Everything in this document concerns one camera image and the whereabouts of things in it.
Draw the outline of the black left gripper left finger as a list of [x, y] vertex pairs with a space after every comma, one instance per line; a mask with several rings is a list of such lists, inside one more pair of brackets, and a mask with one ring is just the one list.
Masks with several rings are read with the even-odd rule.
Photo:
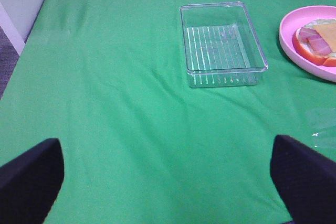
[[46, 139], [1, 166], [1, 223], [43, 223], [64, 176], [57, 138]]

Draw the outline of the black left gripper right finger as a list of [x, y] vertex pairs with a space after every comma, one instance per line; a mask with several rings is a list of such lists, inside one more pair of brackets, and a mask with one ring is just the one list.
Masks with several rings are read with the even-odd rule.
[[335, 162], [288, 135], [274, 139], [270, 177], [294, 223], [335, 223]]

